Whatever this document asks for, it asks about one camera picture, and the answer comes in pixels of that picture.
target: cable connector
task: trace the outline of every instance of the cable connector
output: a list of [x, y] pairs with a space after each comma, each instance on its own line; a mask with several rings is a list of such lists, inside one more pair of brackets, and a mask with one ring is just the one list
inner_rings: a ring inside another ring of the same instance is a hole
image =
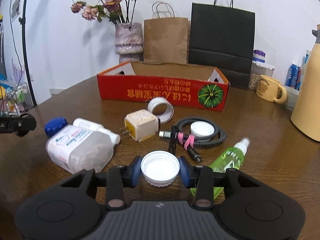
[[196, 161], [197, 163], [202, 162], [202, 156], [198, 154], [191, 146], [188, 146], [187, 153], [191, 159]]
[[170, 131], [159, 131], [159, 137], [162, 138], [171, 138], [171, 132]]

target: thermos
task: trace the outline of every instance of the thermos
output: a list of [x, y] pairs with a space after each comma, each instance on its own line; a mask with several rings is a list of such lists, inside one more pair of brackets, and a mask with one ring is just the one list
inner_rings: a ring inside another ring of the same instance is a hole
[[305, 135], [320, 142], [320, 25], [312, 30], [316, 43], [310, 52], [292, 123]]

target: black stand pole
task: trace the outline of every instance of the black stand pole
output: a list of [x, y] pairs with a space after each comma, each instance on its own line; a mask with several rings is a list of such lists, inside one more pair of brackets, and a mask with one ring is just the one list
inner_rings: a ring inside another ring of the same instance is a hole
[[27, 76], [27, 81], [28, 81], [28, 86], [29, 86], [29, 90], [30, 90], [32, 103], [33, 103], [33, 106], [37, 106], [35, 94], [33, 93], [33, 88], [32, 88], [32, 84], [31, 84], [30, 72], [29, 72], [28, 60], [27, 60], [27, 49], [26, 49], [26, 5], [27, 5], [27, 0], [24, 0], [23, 1], [22, 18], [19, 18], [19, 22], [22, 25], [23, 60], [24, 60], [24, 65], [25, 65], [25, 69], [26, 69], [26, 76]]

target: vase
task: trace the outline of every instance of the vase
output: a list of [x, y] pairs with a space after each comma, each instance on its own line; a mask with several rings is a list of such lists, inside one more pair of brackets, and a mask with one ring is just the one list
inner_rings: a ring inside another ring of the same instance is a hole
[[119, 54], [119, 63], [124, 61], [139, 61], [143, 52], [143, 36], [141, 23], [116, 24], [116, 54]]

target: white bottle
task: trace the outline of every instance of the white bottle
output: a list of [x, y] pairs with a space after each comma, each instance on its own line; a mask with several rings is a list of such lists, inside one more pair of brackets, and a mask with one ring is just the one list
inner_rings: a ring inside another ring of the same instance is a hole
[[91, 122], [89, 120], [82, 119], [82, 118], [77, 118], [74, 120], [73, 125], [87, 129], [87, 130], [102, 132], [104, 134], [109, 135], [111, 138], [113, 147], [120, 142], [120, 135], [113, 133], [112, 131], [104, 128], [102, 124]]
[[113, 156], [113, 143], [107, 134], [67, 125], [48, 140], [46, 150], [72, 174], [83, 169], [100, 172]]

